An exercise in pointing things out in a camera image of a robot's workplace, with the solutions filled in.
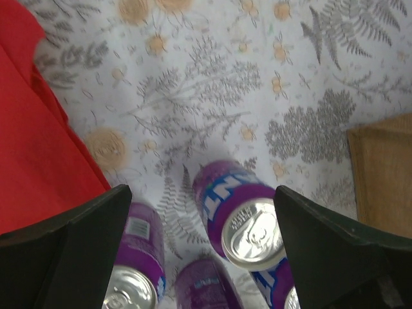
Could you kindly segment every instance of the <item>red fabric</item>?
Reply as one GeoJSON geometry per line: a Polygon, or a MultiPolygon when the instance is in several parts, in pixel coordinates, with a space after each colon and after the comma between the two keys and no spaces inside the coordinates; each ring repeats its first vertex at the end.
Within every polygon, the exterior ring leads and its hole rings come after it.
{"type": "Polygon", "coordinates": [[[43,37],[16,0],[0,1],[0,234],[110,189],[33,65],[43,37]]]}

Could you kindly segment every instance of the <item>orange flower print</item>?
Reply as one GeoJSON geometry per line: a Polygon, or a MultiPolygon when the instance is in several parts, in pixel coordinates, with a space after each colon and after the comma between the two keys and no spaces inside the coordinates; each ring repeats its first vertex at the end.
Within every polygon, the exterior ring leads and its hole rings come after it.
{"type": "Polygon", "coordinates": [[[284,64],[286,62],[289,64],[293,64],[289,56],[289,51],[293,49],[293,46],[283,44],[282,33],[279,34],[279,37],[275,38],[275,41],[273,43],[273,49],[275,59],[280,61],[281,64],[284,64]]]}
{"type": "Polygon", "coordinates": [[[114,68],[111,70],[111,76],[114,78],[113,88],[116,88],[121,82],[131,86],[131,83],[126,79],[127,66],[114,68]]]}
{"type": "Polygon", "coordinates": [[[290,18],[290,3],[289,0],[279,1],[274,6],[274,14],[276,19],[285,21],[290,18]]]}
{"type": "Polygon", "coordinates": [[[154,153],[158,158],[159,155],[158,144],[154,140],[145,140],[139,147],[138,150],[135,150],[136,153],[140,153],[140,159],[143,159],[148,153],[154,153]]]}
{"type": "Polygon", "coordinates": [[[286,166],[284,162],[278,162],[277,160],[272,161],[271,163],[272,163],[273,172],[276,176],[277,181],[281,179],[282,177],[284,177],[285,175],[290,174],[289,173],[290,165],[286,166]]]}
{"type": "Polygon", "coordinates": [[[255,130],[258,128],[257,125],[249,126],[245,123],[240,128],[240,134],[242,135],[242,139],[247,142],[253,142],[256,140],[255,130]]]}
{"type": "Polygon", "coordinates": [[[178,13],[188,10],[192,5],[192,0],[155,0],[157,6],[168,14],[178,13]]]}
{"type": "Polygon", "coordinates": [[[140,24],[149,15],[147,0],[120,0],[118,8],[121,19],[129,24],[140,24]]]}
{"type": "Polygon", "coordinates": [[[406,61],[409,59],[409,54],[406,54],[402,51],[397,52],[397,59],[399,62],[406,63],[406,61]]]}
{"type": "Polygon", "coordinates": [[[249,51],[249,44],[252,42],[248,40],[246,36],[242,39],[233,39],[230,40],[232,44],[238,44],[238,51],[240,53],[247,53],[249,51]]]}
{"type": "Polygon", "coordinates": [[[98,127],[84,138],[84,143],[103,171],[119,169],[125,165],[127,146],[118,131],[110,127],[98,127]]]}
{"type": "Polygon", "coordinates": [[[160,56],[165,49],[166,39],[161,37],[159,34],[155,34],[146,40],[146,50],[149,55],[160,56]]]}
{"type": "Polygon", "coordinates": [[[280,95],[282,95],[284,98],[288,98],[288,95],[285,92],[285,88],[290,86],[290,83],[288,82],[283,82],[280,74],[275,71],[276,77],[272,79],[272,90],[275,94],[275,99],[277,100],[280,95]]]}
{"type": "Polygon", "coordinates": [[[259,16],[259,11],[255,7],[252,0],[242,0],[241,2],[242,10],[251,16],[251,18],[257,18],[259,16]]]}

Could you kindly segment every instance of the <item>table surface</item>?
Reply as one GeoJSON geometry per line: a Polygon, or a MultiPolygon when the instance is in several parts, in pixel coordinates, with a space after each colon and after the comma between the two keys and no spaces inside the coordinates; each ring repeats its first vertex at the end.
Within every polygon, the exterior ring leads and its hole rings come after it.
{"type": "MultiPolygon", "coordinates": [[[[407,0],[20,0],[46,31],[35,64],[111,185],[165,224],[166,297],[211,250],[200,164],[234,158],[356,218],[345,131],[411,111],[407,0]]],[[[266,308],[227,265],[245,308],[266,308]]]]}

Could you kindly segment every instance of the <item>purple can label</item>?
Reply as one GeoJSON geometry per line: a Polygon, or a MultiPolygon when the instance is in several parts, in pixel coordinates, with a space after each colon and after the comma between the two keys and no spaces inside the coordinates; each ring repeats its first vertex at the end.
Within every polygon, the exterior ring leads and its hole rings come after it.
{"type": "Polygon", "coordinates": [[[225,266],[214,258],[187,265],[174,289],[178,309],[244,309],[225,266]]]}
{"type": "Polygon", "coordinates": [[[193,181],[193,191],[211,245],[223,257],[221,233],[231,212],[248,200],[275,195],[273,188],[233,161],[216,161],[204,167],[193,181]]]}
{"type": "Polygon", "coordinates": [[[275,268],[251,272],[253,280],[271,309],[284,309],[286,298],[293,287],[294,279],[288,259],[285,257],[275,268]]]}
{"type": "Polygon", "coordinates": [[[134,268],[156,288],[158,300],[165,291],[163,225],[158,213],[144,203],[132,203],[118,248],[115,265],[134,268]]]}

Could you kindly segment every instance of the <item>purple soda can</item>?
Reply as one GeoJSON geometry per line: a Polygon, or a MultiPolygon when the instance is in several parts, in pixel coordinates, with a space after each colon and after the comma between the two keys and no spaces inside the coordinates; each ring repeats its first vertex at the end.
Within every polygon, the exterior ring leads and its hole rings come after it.
{"type": "Polygon", "coordinates": [[[300,309],[292,271],[286,257],[278,266],[261,272],[251,272],[250,275],[270,309],[300,309]]]}
{"type": "Polygon", "coordinates": [[[103,309],[155,309],[165,291],[163,226],[146,202],[132,203],[103,309]]]}
{"type": "Polygon", "coordinates": [[[193,181],[194,199],[214,250],[260,271],[286,256],[273,202],[275,189],[238,162],[215,161],[193,181]]]}
{"type": "Polygon", "coordinates": [[[178,309],[244,309],[225,266],[215,257],[188,264],[174,290],[178,309]]]}

